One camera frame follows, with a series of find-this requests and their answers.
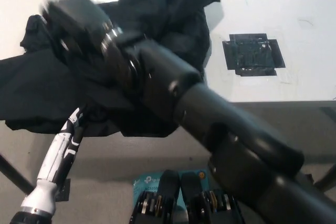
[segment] black tape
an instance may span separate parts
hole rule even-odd
[[[266,34],[230,34],[223,42],[228,70],[240,76],[276,76],[276,68],[284,68],[276,39]]]

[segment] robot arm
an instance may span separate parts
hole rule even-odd
[[[306,183],[299,172],[303,154],[289,147],[269,125],[210,90],[182,59],[141,33],[123,32],[90,0],[50,2],[45,19],[61,30],[60,37],[51,35],[56,54],[64,50],[61,40],[67,50],[81,57],[88,50],[101,53],[111,78],[158,117],[190,132],[212,153],[209,168],[222,188],[267,223],[336,223],[335,203]],[[48,156],[58,160],[54,151]],[[48,191],[52,195],[57,173],[53,167],[49,171],[39,177],[53,185]],[[58,171],[65,179],[68,169]],[[41,191],[34,199],[49,195]],[[27,199],[23,207],[33,207]],[[46,212],[52,216],[54,211],[52,207]]]

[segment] black fabric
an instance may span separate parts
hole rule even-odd
[[[139,30],[199,71],[209,48],[203,7],[219,0],[119,0],[100,7],[124,30]],[[41,34],[38,15],[29,18],[22,56],[0,61],[0,120],[13,130],[57,133],[73,110],[94,106],[85,136],[167,136],[163,122],[111,80],[101,57],[56,59]]]

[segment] black cylinder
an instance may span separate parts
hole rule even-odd
[[[30,212],[17,212],[10,224],[51,224],[51,217],[35,215]]]
[[[13,182],[21,191],[29,195],[34,186],[0,154],[0,172]]]

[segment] white surface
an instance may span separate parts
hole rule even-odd
[[[19,42],[27,19],[39,13],[43,2],[0,0],[0,59],[23,52]],[[206,13],[213,38],[213,54],[206,68],[209,86],[233,102],[336,98],[336,59],[331,41],[336,31],[333,2],[222,0],[222,5],[209,6]],[[228,71],[221,40],[229,40],[228,35],[236,33],[267,33],[269,38],[277,39],[286,69],[278,69],[275,77],[242,78]]]

